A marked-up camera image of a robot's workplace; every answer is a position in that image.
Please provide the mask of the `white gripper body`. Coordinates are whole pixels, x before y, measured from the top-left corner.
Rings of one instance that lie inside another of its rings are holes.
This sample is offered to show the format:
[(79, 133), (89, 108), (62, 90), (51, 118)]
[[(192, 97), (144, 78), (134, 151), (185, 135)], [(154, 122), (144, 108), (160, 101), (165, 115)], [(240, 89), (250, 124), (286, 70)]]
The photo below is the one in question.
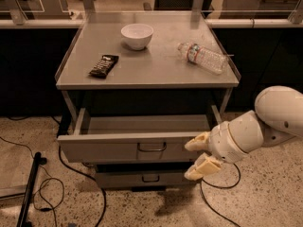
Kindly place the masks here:
[(247, 156), (247, 153), (241, 150), (232, 138), (227, 121), (212, 129), (208, 147), (213, 156), (230, 164)]

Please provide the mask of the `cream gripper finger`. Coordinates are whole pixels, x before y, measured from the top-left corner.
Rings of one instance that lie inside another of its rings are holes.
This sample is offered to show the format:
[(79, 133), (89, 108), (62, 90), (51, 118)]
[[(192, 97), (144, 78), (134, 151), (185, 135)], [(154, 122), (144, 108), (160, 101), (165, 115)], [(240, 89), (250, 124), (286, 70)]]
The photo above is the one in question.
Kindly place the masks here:
[(185, 149), (189, 151), (208, 150), (209, 135), (209, 131), (200, 133), (185, 144)]
[(212, 155), (203, 153), (184, 174), (190, 181), (197, 181), (204, 176), (217, 173), (221, 170), (223, 162)]

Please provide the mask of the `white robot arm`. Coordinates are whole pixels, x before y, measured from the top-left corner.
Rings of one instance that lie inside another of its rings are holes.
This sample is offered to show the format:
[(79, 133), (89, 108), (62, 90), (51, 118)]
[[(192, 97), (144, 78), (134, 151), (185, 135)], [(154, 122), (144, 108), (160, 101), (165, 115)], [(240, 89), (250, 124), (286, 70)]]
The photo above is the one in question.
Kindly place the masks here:
[(303, 137), (303, 95), (293, 88), (272, 86), (255, 99), (255, 108), (241, 116), (223, 121), (185, 144), (189, 151), (202, 154), (185, 173), (197, 181), (234, 164), (259, 149), (284, 144)]

